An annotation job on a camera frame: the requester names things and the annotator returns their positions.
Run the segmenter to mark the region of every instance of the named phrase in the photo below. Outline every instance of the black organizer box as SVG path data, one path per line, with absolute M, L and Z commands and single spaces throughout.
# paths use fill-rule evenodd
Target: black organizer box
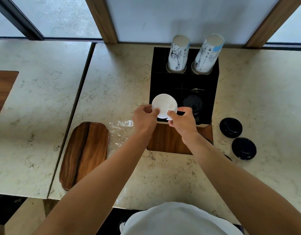
M 178 103 L 178 107 L 184 106 L 184 102 L 188 102 L 188 96 L 190 95 L 191 99 L 197 99 L 197 97 L 199 97 L 201 99 L 199 104 L 201 105 L 201 103 L 203 103 L 203 106 L 201 110 L 196 112 L 194 115 L 196 124 L 211 124 L 211 116 L 219 77 L 219 59 L 216 60 L 210 74 L 197 75 L 193 73 L 191 64 L 196 58 L 199 49 L 189 49 L 186 71 L 183 74 L 176 74 L 169 73 L 166 69 L 169 52 L 170 48 L 154 48 L 149 103 L 151 104 L 155 96 L 162 93 L 169 94 L 175 98 Z M 167 122 L 165 119 L 157 118 L 157 120 Z

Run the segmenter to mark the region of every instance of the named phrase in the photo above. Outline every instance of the person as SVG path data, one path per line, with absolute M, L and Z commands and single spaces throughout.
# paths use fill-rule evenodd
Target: person
M 191 108 L 169 111 L 171 127 L 191 150 L 212 185 L 251 235 L 301 234 L 301 214 L 281 195 L 228 160 L 196 130 Z M 134 134 L 108 160 L 78 182 L 54 207 L 34 235 L 95 234 L 151 139 L 160 109 L 141 105 L 133 115 Z M 166 202 L 135 213 L 122 234 L 242 234 L 225 219 L 192 205 Z

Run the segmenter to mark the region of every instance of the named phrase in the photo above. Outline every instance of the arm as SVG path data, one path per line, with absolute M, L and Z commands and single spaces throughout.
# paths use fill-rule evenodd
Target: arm
M 251 234 L 301 234 L 301 214 L 281 195 L 236 166 L 196 129 L 192 109 L 183 116 L 168 112 L 175 127 L 212 185 L 242 226 Z
M 78 182 L 33 233 L 95 234 L 131 176 L 151 139 L 159 109 L 141 105 L 134 112 L 135 133 L 117 152 Z

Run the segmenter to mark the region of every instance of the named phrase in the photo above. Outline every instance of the white marble table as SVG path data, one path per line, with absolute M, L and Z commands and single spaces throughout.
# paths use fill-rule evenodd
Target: white marble table
M 109 122 L 131 119 L 138 105 L 148 103 L 152 53 L 150 45 L 96 45 L 68 139 L 83 121 L 110 129 Z M 218 128 L 225 117 L 242 122 L 242 136 L 257 146 L 254 159 L 234 156 L 232 140 Z M 216 147 L 301 211 L 301 52 L 223 49 L 212 123 Z M 51 199 L 65 194 L 61 162 Z M 238 222 L 191 155 L 145 150 L 114 206 L 144 210 L 165 201 Z
M 0 113 L 0 194 L 47 198 L 89 49 L 0 41 L 0 70 L 19 71 Z

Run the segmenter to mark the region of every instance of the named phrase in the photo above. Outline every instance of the wooden door frame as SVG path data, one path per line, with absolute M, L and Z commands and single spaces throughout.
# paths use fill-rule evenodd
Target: wooden door frame
M 279 0 L 244 47 L 261 48 L 301 5 L 301 0 Z
M 106 0 L 85 0 L 105 43 L 118 43 Z

